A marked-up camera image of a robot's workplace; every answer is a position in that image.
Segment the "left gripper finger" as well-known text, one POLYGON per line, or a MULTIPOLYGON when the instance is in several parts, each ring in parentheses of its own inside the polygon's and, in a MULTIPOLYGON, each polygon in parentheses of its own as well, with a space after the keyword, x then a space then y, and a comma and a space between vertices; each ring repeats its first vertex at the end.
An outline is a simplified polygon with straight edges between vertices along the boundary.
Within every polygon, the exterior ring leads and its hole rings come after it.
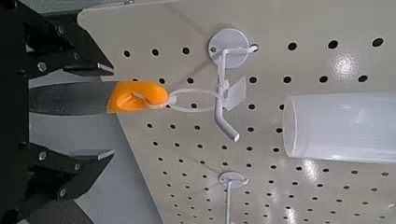
POLYGON ((81 77, 113 76, 114 66, 92 36, 78 24, 80 10, 40 14, 24 6, 29 78, 62 69, 81 77))
POLYGON ((51 202, 74 200, 87 193, 114 157, 112 149, 84 149, 65 155, 31 143, 24 215, 51 202))

